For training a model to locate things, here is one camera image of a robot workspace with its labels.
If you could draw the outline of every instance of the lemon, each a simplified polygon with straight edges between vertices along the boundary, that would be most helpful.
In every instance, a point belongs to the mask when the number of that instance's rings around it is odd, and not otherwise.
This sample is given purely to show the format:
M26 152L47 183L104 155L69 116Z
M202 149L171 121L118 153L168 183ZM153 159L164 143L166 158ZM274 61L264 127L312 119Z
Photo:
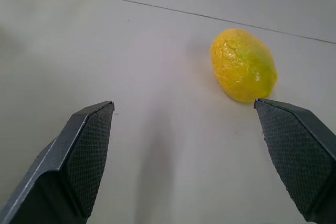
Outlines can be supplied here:
M222 31L210 48L215 76L223 90L239 102L266 98L277 81L268 47L240 28Z

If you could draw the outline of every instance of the textured grip pad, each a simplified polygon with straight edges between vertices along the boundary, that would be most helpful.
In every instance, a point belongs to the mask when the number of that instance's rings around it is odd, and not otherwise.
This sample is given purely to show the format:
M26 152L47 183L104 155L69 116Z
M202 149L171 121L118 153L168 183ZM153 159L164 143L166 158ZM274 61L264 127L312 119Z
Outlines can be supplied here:
M335 161L291 112L262 102L255 106L272 162L307 217L324 195Z
M92 114L65 164L68 184L84 217L91 215L107 157L113 108Z

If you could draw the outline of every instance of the gray floor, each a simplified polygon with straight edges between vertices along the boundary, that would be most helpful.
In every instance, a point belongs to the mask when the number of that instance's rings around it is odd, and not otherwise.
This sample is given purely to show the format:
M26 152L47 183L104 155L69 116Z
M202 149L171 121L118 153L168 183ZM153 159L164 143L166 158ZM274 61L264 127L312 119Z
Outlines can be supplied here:
M253 106L223 93L208 51L225 28L255 34L278 69L270 98L336 132L335 3L0 0L0 204L72 113L113 100L89 223L303 222Z

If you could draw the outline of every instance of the yellow lemon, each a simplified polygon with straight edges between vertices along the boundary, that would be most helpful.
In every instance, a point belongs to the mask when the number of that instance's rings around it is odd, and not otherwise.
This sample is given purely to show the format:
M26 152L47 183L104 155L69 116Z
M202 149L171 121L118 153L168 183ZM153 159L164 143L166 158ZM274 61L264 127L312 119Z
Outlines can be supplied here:
M277 69L268 47L248 31L222 31L210 49L215 76L223 90L239 102L253 102L271 93Z

